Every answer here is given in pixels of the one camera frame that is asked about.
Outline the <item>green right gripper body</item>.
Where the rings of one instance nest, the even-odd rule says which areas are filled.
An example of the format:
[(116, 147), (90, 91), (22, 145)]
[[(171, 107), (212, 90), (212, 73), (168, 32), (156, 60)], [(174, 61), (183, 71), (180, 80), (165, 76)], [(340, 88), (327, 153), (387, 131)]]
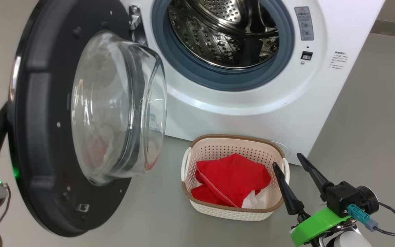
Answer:
[(331, 209), (323, 208), (302, 223), (299, 223), (291, 231), (290, 237), (294, 245), (299, 247), (349, 218), (350, 216), (348, 214), (344, 217), (339, 217)]

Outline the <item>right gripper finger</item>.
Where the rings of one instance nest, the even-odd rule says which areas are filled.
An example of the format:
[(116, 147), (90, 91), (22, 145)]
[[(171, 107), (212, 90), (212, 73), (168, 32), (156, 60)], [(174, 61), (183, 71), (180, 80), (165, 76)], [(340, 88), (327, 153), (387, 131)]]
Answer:
[(317, 189), (320, 191), (320, 198), (323, 202), (327, 201), (326, 190), (334, 186), (334, 183), (329, 181), (313, 164), (302, 154), (297, 153), (297, 158), (302, 165), (303, 169), (308, 172), (313, 179)]
[(272, 168), (278, 183), (279, 189), (281, 191), (281, 196), (284, 200), (287, 213), (289, 215), (296, 215), (297, 222), (300, 224), (311, 217), (310, 214), (304, 211), (304, 204), (298, 200), (291, 187), (290, 183), (290, 173), (287, 172), (288, 163), (283, 163), (284, 171), (281, 169), (277, 162), (273, 162)]

